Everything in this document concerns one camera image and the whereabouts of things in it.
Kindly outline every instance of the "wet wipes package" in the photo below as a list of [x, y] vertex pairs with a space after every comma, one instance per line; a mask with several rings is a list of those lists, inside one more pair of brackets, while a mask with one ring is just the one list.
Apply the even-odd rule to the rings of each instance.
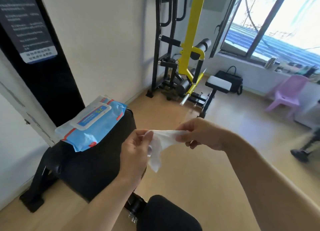
[[76, 152], [99, 143], [125, 113], [126, 105], [108, 96], [99, 96], [75, 118], [55, 129], [61, 139]]

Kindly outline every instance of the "hand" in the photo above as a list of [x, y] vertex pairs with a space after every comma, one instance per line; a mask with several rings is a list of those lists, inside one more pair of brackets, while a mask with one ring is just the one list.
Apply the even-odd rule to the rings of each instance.
[[140, 183], [147, 166], [148, 146], [153, 137], [152, 131], [144, 136], [147, 131], [134, 130], [121, 145], [118, 177], [129, 181], [134, 188]]
[[217, 125], [197, 117], [181, 124], [176, 130], [187, 130], [186, 135], [177, 136], [178, 142], [185, 142], [187, 147], [194, 149], [200, 144], [215, 150], [223, 150], [225, 140], [230, 132]]

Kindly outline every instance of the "blue corrugated roof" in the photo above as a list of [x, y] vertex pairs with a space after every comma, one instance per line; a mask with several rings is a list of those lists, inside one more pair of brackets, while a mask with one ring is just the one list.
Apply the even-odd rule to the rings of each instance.
[[[255, 30], [232, 23], [226, 40], [249, 49], [256, 35]], [[264, 35], [263, 39], [271, 48], [260, 41], [255, 50], [259, 54], [266, 57], [279, 57], [277, 55], [277, 52], [279, 52], [282, 59], [290, 59], [292, 62], [300, 63], [304, 66], [320, 66], [320, 56], [313, 52], [308, 52], [267, 35]]]

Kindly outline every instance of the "window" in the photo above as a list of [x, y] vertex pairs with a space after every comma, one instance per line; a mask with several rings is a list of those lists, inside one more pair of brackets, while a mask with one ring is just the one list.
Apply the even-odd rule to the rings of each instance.
[[241, 0], [221, 51], [264, 65], [271, 57], [320, 66], [320, 0]]

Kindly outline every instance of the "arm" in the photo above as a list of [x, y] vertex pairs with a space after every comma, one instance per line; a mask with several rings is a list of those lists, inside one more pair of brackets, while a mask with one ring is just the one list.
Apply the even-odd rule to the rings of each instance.
[[205, 144], [226, 152], [262, 231], [319, 230], [320, 209], [240, 136], [195, 118], [177, 130], [177, 138], [194, 149]]
[[114, 226], [122, 208], [141, 180], [147, 165], [148, 146], [153, 137], [146, 130], [134, 130], [122, 144], [118, 176], [100, 192], [63, 231], [108, 231]]

